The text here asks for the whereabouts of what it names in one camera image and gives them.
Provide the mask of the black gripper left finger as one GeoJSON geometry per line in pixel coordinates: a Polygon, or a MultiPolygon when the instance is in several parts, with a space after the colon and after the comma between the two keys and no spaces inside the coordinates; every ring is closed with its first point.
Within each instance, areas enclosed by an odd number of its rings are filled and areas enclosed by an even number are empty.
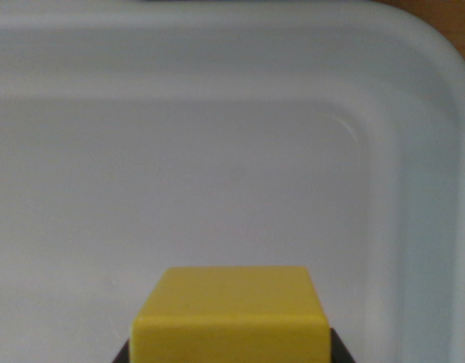
{"type": "Polygon", "coordinates": [[[122,348],[118,351],[112,363],[129,363],[129,340],[126,340],[122,348]]]}

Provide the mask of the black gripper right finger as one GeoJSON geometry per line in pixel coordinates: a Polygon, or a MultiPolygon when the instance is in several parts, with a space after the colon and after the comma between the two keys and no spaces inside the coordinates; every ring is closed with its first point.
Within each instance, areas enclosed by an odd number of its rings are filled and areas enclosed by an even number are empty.
{"type": "Polygon", "coordinates": [[[355,363],[355,360],[334,328],[330,329],[330,362],[355,363]]]}

